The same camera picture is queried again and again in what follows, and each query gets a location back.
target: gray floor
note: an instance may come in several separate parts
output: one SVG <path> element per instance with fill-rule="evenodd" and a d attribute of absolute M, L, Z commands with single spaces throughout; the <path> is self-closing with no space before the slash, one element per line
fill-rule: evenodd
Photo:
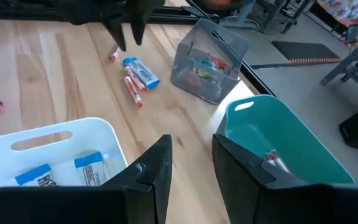
<path fill-rule="evenodd" d="M 250 65 L 288 63 L 271 40 L 322 43 L 344 58 L 349 49 L 312 20 L 302 15 L 287 34 L 264 35 L 252 30 L 235 30 L 247 37 L 250 49 L 244 59 Z M 336 64 L 292 68 L 268 68 L 255 72 L 315 133 L 358 182 L 358 150 L 344 144 L 337 126 L 358 112 L 358 85 L 335 79 L 328 86 L 319 81 Z"/>

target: black floor mat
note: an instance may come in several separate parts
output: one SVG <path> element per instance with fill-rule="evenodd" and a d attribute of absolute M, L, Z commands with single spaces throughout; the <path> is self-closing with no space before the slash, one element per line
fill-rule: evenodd
<path fill-rule="evenodd" d="M 272 41 L 291 63 L 338 63 L 342 61 L 338 55 L 324 44 Z"/>

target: teal plastic bin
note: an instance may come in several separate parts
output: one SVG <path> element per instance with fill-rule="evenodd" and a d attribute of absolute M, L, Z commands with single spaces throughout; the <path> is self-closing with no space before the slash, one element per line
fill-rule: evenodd
<path fill-rule="evenodd" d="M 354 183 L 353 177 L 282 101 L 258 95 L 226 108 L 218 133 L 265 159 L 272 149 L 291 172 L 312 183 Z"/>

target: transparent container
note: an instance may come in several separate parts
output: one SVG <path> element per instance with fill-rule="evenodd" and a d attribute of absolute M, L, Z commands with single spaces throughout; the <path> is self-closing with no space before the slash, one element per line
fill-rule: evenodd
<path fill-rule="evenodd" d="M 220 103 L 239 83 L 249 41 L 200 19 L 177 48 L 171 82 L 210 103 Z"/>

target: wooden tabletop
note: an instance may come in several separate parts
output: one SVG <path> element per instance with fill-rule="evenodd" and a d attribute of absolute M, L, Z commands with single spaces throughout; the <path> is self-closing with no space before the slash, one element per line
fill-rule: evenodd
<path fill-rule="evenodd" d="M 140 110 L 124 84 L 119 61 L 107 60 L 115 43 L 101 24 L 0 21 L 0 100 L 5 105 L 0 135 L 99 117 L 113 126 L 130 164 L 162 134 L 171 134 L 167 223 L 228 223 L 211 138 L 226 105 L 256 92 L 240 82 L 220 105 L 194 97 L 170 82 L 175 49 L 191 26 L 148 25 L 141 47 L 129 25 L 123 28 L 127 52 L 119 61 L 138 57 L 162 81 L 142 95 Z"/>

